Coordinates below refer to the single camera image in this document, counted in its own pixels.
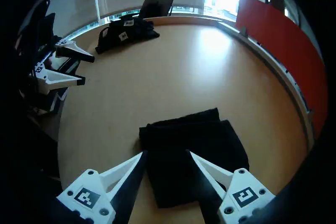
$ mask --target screw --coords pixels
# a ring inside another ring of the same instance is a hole
[[[231,214],[233,212],[234,212],[234,209],[230,206],[224,209],[225,214]]]
[[[109,214],[109,211],[107,210],[107,209],[105,209],[105,208],[102,208],[102,209],[100,209],[99,210],[99,213],[101,214],[101,215],[108,215]]]

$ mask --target red panel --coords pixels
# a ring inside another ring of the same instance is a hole
[[[306,34],[289,18],[258,0],[239,0],[236,27],[276,57],[298,83],[318,137],[328,114],[328,86],[323,62]]]

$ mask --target black fabric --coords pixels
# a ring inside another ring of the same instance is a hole
[[[249,169],[244,147],[216,108],[148,124],[139,137],[142,149],[148,150],[147,172],[159,208],[198,200],[186,149],[231,172]]]
[[[100,32],[96,51],[101,54],[123,44],[159,36],[160,34],[154,31],[154,24],[151,21],[145,21],[141,18],[113,21]]]

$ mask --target wooden table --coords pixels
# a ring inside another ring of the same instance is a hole
[[[300,116],[274,73],[241,42],[199,21],[156,26],[160,37],[97,55],[93,29],[75,40],[96,57],[81,62],[59,133],[63,188],[88,168],[105,171],[137,154],[139,127],[218,107],[254,174],[278,193],[307,153]],[[147,176],[129,223],[204,223],[197,203],[157,209]]]

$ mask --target black office chair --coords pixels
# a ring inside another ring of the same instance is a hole
[[[142,4],[139,18],[151,18],[157,16],[167,16],[169,10],[173,9],[174,0],[144,0]],[[121,20],[127,21],[131,19],[135,14],[129,14],[120,17]]]

